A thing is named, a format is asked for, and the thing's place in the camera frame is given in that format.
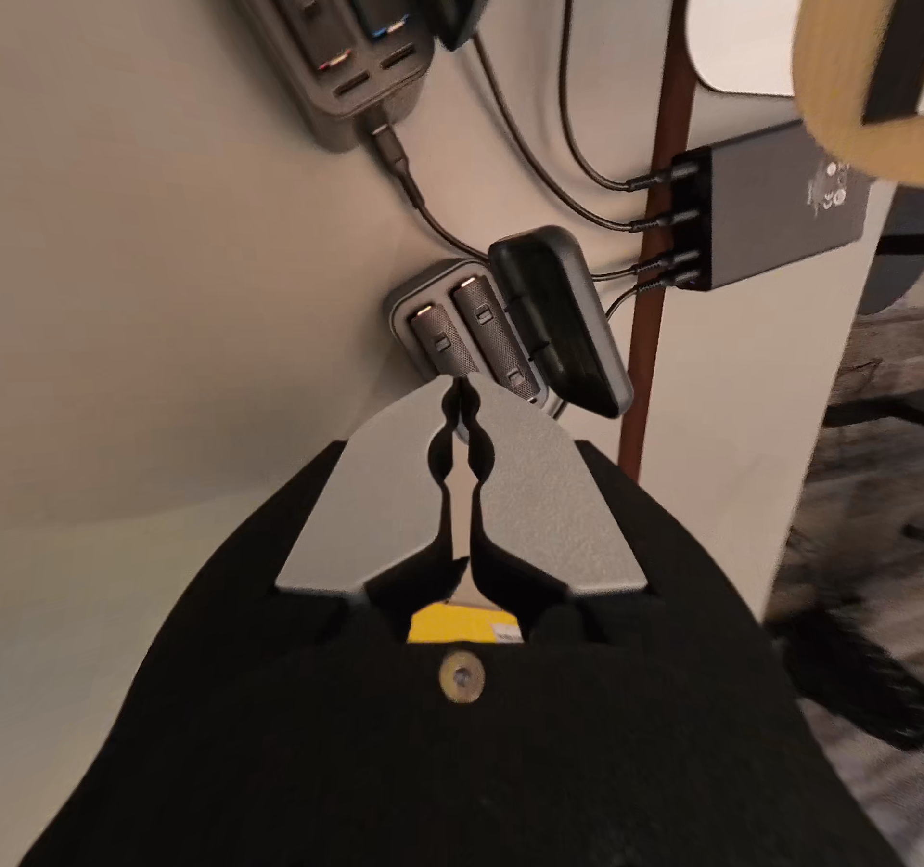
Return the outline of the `black multiport power adapter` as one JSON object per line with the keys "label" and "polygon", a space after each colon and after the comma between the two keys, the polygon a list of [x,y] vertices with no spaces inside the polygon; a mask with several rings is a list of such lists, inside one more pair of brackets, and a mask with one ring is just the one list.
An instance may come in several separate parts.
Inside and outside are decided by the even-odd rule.
{"label": "black multiport power adapter", "polygon": [[872,178],[787,123],[675,155],[673,248],[681,288],[708,292],[859,240]]}

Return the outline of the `black battery orange trim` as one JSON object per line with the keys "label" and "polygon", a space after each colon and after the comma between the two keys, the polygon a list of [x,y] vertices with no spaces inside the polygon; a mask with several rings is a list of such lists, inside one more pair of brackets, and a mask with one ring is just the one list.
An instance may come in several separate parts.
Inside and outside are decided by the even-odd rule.
{"label": "black battery orange trim", "polygon": [[335,0],[272,1],[315,74],[322,75],[350,58],[353,38]]}
{"label": "black battery orange trim", "polygon": [[511,322],[484,275],[472,276],[451,293],[493,379],[530,404],[539,402],[540,386]]}
{"label": "black battery orange trim", "polygon": [[442,304],[432,303],[419,309],[409,324],[438,374],[466,377],[479,373],[479,365]]}

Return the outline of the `yellow plastic bin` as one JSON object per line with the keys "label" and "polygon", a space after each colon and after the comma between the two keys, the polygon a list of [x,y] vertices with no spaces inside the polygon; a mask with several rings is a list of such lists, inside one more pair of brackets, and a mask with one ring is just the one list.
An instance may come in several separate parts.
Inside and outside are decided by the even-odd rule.
{"label": "yellow plastic bin", "polygon": [[523,636],[515,617],[498,608],[437,603],[412,617],[407,642],[520,644]]}

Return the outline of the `wood-framed monitor on stand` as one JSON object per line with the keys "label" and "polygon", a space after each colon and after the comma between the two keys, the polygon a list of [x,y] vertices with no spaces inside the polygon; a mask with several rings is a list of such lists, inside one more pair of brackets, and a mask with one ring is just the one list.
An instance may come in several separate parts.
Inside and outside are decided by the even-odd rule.
{"label": "wood-framed monitor on stand", "polygon": [[923,0],[802,0],[796,107],[837,160],[923,186]]}

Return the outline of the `black battery charging case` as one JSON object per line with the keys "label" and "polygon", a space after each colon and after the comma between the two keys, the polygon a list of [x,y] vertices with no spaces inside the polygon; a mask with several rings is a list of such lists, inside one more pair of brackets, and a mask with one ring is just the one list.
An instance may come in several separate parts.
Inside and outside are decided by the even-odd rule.
{"label": "black battery charging case", "polygon": [[406,25],[370,41],[349,0],[334,0],[353,38],[350,58],[315,74],[272,0],[237,0],[318,145],[355,148],[372,123],[404,120],[422,91],[437,43],[454,52],[477,30],[489,0],[410,0]]}
{"label": "black battery charging case", "polygon": [[440,374],[409,321],[424,306],[440,303],[479,365],[479,373],[473,375],[499,385],[451,299],[457,286],[478,275],[491,282],[539,382],[539,402],[522,400],[552,417],[561,406],[608,420],[627,413],[634,397],[627,368],[583,251],[560,226],[502,238],[491,245],[485,259],[435,262],[386,296],[387,326],[424,381]]}

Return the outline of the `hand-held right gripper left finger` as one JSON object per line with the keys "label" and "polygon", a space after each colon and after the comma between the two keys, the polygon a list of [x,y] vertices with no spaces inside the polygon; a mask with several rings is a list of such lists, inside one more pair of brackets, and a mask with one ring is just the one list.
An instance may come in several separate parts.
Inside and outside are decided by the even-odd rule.
{"label": "hand-held right gripper left finger", "polygon": [[450,376],[379,411],[346,441],[275,579],[285,594],[373,607],[406,641],[456,590],[451,495],[461,387]]}

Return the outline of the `white sign stand base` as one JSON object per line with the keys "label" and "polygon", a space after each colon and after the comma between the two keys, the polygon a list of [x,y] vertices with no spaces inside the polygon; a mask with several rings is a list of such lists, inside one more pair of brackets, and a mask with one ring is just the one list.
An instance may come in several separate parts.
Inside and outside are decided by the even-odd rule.
{"label": "white sign stand base", "polygon": [[687,51],[699,81],[727,94],[792,98],[802,0],[688,0]]}

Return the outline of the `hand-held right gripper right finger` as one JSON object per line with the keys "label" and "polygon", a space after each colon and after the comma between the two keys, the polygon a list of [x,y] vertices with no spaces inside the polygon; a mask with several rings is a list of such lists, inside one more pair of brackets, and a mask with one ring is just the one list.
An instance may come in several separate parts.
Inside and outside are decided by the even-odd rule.
{"label": "hand-held right gripper right finger", "polygon": [[472,493],[469,559],[480,593],[528,642],[556,607],[642,594],[648,579],[576,441],[483,375],[460,381]]}

